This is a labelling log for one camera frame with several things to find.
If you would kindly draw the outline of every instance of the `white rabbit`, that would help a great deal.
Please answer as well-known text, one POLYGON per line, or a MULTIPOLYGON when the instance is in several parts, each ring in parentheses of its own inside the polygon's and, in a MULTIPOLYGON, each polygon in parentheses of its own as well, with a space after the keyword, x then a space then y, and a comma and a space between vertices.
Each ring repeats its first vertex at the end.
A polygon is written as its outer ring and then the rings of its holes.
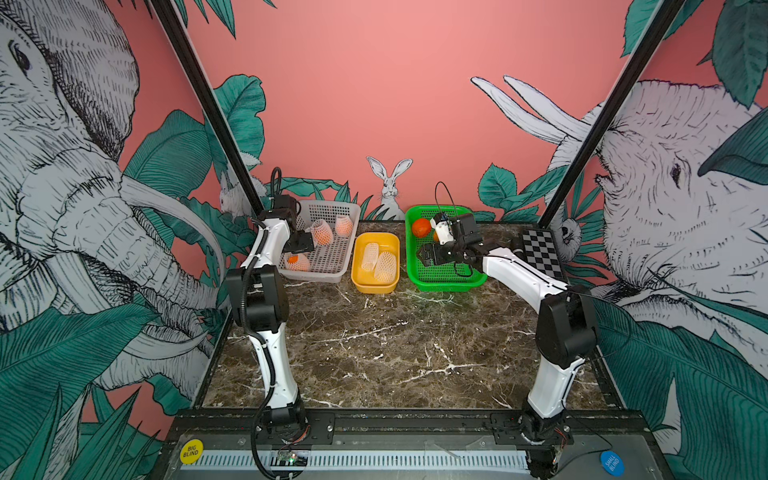
POLYGON ((383 220, 405 220, 406 214, 400 210, 400 206, 397 204, 398 191, 395 186, 395 180, 397 177, 404 174, 413 164, 413 160, 406 158, 397 164, 395 170, 392 172, 392 176, 389 177, 386 174, 386 168, 384 165, 373 157, 368 157, 368 163, 371 164, 371 170, 373 174, 378 178, 384 180, 384 187, 382 187, 382 209, 379 211, 386 212, 382 217, 383 220))

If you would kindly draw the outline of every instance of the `white plastic basket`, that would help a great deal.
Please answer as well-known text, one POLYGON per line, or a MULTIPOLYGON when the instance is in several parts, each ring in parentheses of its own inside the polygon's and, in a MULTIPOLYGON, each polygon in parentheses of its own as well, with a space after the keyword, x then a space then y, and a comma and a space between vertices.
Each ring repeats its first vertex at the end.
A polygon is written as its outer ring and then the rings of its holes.
POLYGON ((360 206, 346 202, 332 202, 329 200, 300 200, 301 211, 296 222, 299 230, 309 230, 315 220, 323 219, 334 229, 333 243, 330 245, 318 245, 313 252, 305 253, 310 259, 310 271, 300 272, 286 269, 283 255, 280 258, 278 271, 284 277, 291 280, 305 280, 310 282, 338 283, 342 275, 349 268, 349 258, 352 256, 352 248, 357 234, 357 223, 360 218, 360 206), (336 215, 347 215, 352 219, 352 234, 349 238, 336 235, 336 215))

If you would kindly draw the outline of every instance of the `marble tabletop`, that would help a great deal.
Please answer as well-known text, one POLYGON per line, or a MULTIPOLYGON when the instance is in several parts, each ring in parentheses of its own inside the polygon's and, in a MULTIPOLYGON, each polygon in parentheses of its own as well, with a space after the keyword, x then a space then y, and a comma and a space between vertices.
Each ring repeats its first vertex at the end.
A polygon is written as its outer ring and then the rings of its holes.
MULTIPOLYGON (((508 243, 520 226, 484 224, 486 240, 508 243)), ((533 386, 539 363, 536 313, 497 280, 467 293, 421 292, 406 272, 405 225, 361 222, 357 233, 401 239, 400 281, 388 295, 340 283, 286 280, 287 347, 306 406, 349 408, 513 408, 533 386)), ((256 353, 233 326, 204 406, 258 406, 256 353)), ((589 362, 568 397, 572 409, 605 409, 589 362)))

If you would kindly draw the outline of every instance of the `yellow plastic bowl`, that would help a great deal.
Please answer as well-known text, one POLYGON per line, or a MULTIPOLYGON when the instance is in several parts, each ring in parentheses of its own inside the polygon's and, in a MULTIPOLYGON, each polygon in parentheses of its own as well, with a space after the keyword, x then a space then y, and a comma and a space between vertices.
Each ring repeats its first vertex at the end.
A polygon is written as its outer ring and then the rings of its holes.
POLYGON ((355 240, 355 253, 352 258, 352 283, 363 293, 391 293, 400 281, 400 239, 396 235, 383 232, 361 233, 355 240), (373 278, 373 272, 366 272, 362 265, 363 252, 369 243, 379 244, 379 254, 390 252, 397 259, 397 273, 392 283, 381 283, 373 278))

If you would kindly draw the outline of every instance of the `black pole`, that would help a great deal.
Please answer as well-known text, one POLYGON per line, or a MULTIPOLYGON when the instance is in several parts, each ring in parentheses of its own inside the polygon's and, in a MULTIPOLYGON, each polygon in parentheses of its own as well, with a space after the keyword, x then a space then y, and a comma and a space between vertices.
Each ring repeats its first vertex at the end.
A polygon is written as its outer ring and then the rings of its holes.
POLYGON ((224 118, 224 115, 219 108, 219 104, 216 102, 214 91, 210 89, 203 67, 200 65, 200 62, 197 61, 197 56, 195 56, 192 45, 190 45, 189 38, 184 30, 184 25, 181 24, 170 0, 151 1, 155 13, 157 13, 157 18, 160 19, 165 34, 168 36, 170 44, 174 46, 176 56, 179 58, 181 66, 187 73, 187 77, 192 84, 195 94, 197 94, 197 99, 203 106, 203 112, 205 112, 211 128, 219 139, 224 154, 232 165, 232 169, 235 170, 235 175, 240 181, 240 186, 243 188, 243 191, 245 191, 245 196, 248 198, 250 206, 253 209, 253 215, 256 216, 264 210, 264 205, 261 203, 261 199, 256 193, 256 189, 253 188, 250 174, 245 168, 243 160, 240 158, 240 150, 237 148, 237 143, 232 136, 230 126, 227 123, 227 119, 224 118))
POLYGON ((554 192, 554 197, 549 202, 547 210, 541 215, 538 220, 538 226, 540 228, 546 228, 549 223, 552 222, 555 214, 558 212, 558 208, 565 201, 568 192, 576 183, 578 176, 587 166, 587 162, 592 158, 592 154, 598 147, 600 140, 602 139, 608 127, 611 126, 611 122, 614 117, 619 113, 621 106, 632 91, 632 87, 637 82, 637 79, 643 73, 645 66, 648 65, 650 58, 654 55, 656 47, 659 46, 661 40, 664 38, 664 34, 669 30, 672 21, 674 20, 677 12, 682 8, 685 0, 664 0, 659 6, 659 9, 650 20, 648 29, 645 31, 645 35, 640 39, 637 48, 627 62, 627 66, 624 71, 621 72, 621 76, 616 82, 611 94, 605 101, 603 110, 598 115, 598 118, 594 121, 592 129, 589 130, 587 137, 581 143, 576 157, 568 171, 565 172, 563 181, 560 183, 558 189, 554 192))

